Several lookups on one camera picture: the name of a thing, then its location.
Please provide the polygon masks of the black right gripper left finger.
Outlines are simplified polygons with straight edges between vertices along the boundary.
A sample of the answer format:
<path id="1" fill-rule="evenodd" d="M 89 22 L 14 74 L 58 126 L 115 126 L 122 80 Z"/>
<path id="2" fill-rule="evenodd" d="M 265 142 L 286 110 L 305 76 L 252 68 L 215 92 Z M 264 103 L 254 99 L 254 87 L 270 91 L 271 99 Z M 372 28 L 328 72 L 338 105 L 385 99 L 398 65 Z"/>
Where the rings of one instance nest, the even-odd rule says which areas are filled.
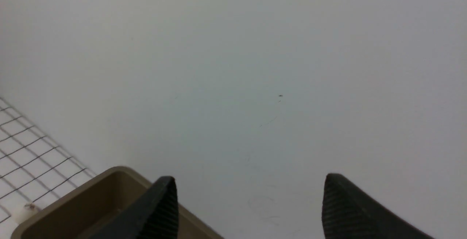
<path id="1" fill-rule="evenodd" d="M 176 239 L 179 225 L 175 178 L 162 176 L 90 239 Z"/>

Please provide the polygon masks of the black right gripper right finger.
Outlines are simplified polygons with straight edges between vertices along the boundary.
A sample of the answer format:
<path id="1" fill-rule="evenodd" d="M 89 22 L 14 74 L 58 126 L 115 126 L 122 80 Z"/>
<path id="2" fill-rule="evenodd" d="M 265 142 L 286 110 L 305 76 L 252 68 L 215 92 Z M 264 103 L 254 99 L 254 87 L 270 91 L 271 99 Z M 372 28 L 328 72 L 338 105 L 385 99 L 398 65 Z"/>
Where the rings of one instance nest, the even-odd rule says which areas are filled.
<path id="1" fill-rule="evenodd" d="M 325 178 L 321 222 L 326 239 L 431 239 L 339 173 Z"/>

